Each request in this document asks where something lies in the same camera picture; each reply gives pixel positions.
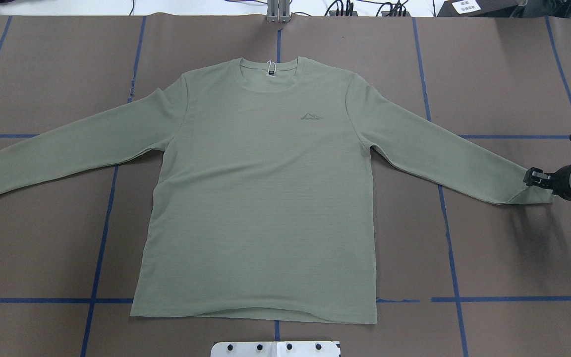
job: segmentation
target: cable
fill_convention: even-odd
[[[398,0],[398,2],[396,2],[395,4],[392,2],[375,2],[376,4],[381,4],[381,6],[378,8],[378,11],[376,12],[376,16],[378,16],[378,14],[380,13],[380,11],[383,9],[383,7],[385,7],[385,5],[389,5],[389,13],[386,14],[385,16],[406,16],[406,6],[405,4],[408,2],[408,0],[406,0],[405,2],[400,2],[400,0]]]
[[[343,0],[335,0],[334,2],[332,2],[328,7],[327,7],[327,11],[323,16],[327,16],[327,14],[329,14],[329,9],[332,8],[332,6],[334,4],[336,4],[336,16],[338,16],[338,3],[341,3],[341,13],[343,12]]]
[[[380,10],[382,10],[382,9],[383,9],[383,6],[385,6],[385,5],[389,5],[389,7],[390,7],[389,12],[390,12],[390,13],[391,13],[392,9],[394,9],[394,8],[393,8],[394,4],[392,4],[392,3],[390,3],[390,2],[381,2],[381,4],[382,4],[382,5],[378,8],[378,11],[376,12],[376,16],[378,16],[378,14],[380,13]]]

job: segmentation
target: long-sleeve shirt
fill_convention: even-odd
[[[191,70],[2,149],[0,194],[164,151],[131,315],[333,323],[377,321],[371,148],[482,201],[553,201],[355,72],[304,57],[267,69]]]

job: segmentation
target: sticker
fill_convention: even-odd
[[[453,7],[455,7],[455,11],[457,13],[471,13],[473,11],[479,11],[482,8],[477,4],[475,0],[463,0],[458,2],[453,2]]]

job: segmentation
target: black cable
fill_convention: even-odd
[[[376,16],[378,16],[378,14],[380,13],[380,10],[382,10],[382,9],[383,9],[383,6],[385,6],[385,5],[389,5],[389,7],[390,7],[390,10],[389,10],[389,11],[390,11],[390,12],[392,11],[392,9],[394,9],[394,8],[393,8],[394,4],[390,3],[389,1],[388,1],[388,2],[381,2],[381,4],[382,4],[382,5],[378,8],[378,11],[376,12]]]
[[[406,0],[405,2],[403,2],[403,3],[400,5],[400,6],[401,6],[401,9],[402,9],[402,14],[401,14],[401,16],[403,16],[403,17],[406,16],[406,6],[405,6],[405,4],[406,4],[407,2],[408,2],[408,0]]]
[[[341,3],[341,9],[343,8],[343,0],[335,0],[334,2],[332,2],[328,7],[327,7],[327,11],[323,16],[327,16],[327,14],[329,14],[329,9],[332,8],[332,6],[334,4],[336,4],[336,16],[338,16],[338,3]]]
[[[392,11],[390,11],[390,13],[387,14],[387,16],[399,16],[397,13],[402,11],[402,5],[400,4],[400,2],[396,2],[396,4],[394,5],[394,9],[392,9]]]

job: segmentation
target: embroidered logo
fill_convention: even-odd
[[[320,116],[316,116],[316,115],[311,115],[310,113],[307,113],[306,115],[303,116],[303,118],[301,118],[301,120],[319,120],[319,119],[323,119]]]

